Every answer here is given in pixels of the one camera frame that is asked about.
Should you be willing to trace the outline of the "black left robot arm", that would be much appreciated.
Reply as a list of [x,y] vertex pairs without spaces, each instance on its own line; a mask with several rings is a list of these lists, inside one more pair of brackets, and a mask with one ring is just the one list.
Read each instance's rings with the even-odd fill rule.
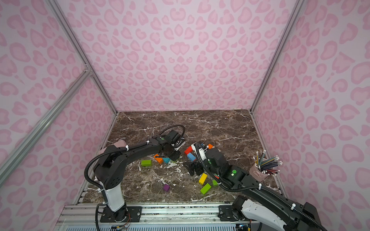
[[84,177],[101,191],[105,205],[116,217],[116,221],[123,220],[127,214],[121,190],[127,166],[150,155],[178,160],[179,149],[186,142],[185,131],[183,125],[172,125],[138,144],[122,147],[111,145],[87,163]]

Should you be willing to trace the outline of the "light blue block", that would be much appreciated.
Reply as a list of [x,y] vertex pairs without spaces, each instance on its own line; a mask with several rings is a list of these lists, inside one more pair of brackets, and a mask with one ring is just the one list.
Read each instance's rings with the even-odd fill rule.
[[195,161],[195,160],[196,160],[196,157],[195,157],[192,153],[188,153],[188,154],[187,154],[187,157],[188,157],[188,159],[189,159],[191,162],[193,162],[193,161]]

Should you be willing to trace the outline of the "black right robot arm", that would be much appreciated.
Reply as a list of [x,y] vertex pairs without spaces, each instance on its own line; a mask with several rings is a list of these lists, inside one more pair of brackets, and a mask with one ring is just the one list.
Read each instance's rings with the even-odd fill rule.
[[255,220],[277,231],[324,231],[318,211],[312,204],[300,204],[284,197],[256,180],[248,171],[229,164],[215,147],[196,142],[185,154],[195,159],[185,162],[189,174],[205,173],[227,192],[240,195],[232,204],[236,220]]

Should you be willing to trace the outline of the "red block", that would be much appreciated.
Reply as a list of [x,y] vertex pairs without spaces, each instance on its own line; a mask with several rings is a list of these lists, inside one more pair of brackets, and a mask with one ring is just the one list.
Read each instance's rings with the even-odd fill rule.
[[190,154],[192,151],[193,151],[193,148],[190,146],[190,147],[188,147],[188,148],[184,151],[184,153],[185,153],[186,155],[188,155],[188,154]]

